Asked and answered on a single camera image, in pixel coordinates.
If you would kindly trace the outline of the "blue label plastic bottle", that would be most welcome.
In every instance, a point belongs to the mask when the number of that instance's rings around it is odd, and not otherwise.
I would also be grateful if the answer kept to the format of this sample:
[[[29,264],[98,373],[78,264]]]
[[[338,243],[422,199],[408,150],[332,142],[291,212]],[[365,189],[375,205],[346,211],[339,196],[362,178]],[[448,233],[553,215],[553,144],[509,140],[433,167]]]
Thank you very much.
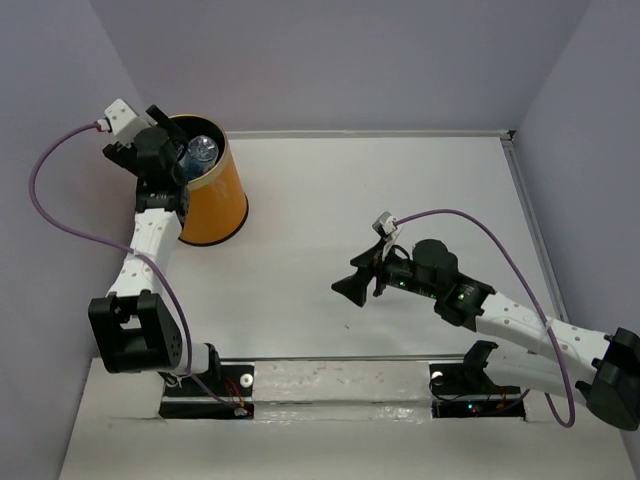
[[[220,153],[218,144],[209,136],[199,135],[191,139],[181,159],[188,181],[193,181],[211,170]]]

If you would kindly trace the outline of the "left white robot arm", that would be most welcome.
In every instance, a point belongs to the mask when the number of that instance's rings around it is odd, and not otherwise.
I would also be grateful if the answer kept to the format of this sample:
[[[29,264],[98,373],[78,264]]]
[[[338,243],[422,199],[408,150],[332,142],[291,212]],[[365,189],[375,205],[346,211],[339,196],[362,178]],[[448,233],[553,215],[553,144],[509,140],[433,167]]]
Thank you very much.
[[[104,111],[113,143],[104,156],[136,178],[134,233],[120,273],[105,296],[91,300],[88,316],[106,370],[186,377],[209,395],[221,383],[218,352],[192,341],[186,316],[165,277],[182,233],[190,194],[180,164],[188,138],[156,106],[140,116],[117,99]]]

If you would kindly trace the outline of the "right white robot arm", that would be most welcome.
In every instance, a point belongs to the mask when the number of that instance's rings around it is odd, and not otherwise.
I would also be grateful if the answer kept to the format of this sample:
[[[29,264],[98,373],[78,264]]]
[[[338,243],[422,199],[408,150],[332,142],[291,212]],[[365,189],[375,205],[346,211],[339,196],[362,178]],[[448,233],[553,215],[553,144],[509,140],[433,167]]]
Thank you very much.
[[[332,290],[365,305],[369,289],[385,288],[428,297],[435,313],[455,327],[524,348],[513,358],[476,343],[460,368],[462,384],[482,392],[493,383],[573,398],[596,418],[620,430],[639,427],[639,336],[587,330],[541,319],[488,284],[460,273],[458,259],[439,240],[418,242],[410,257],[379,241],[351,260],[355,272]]]

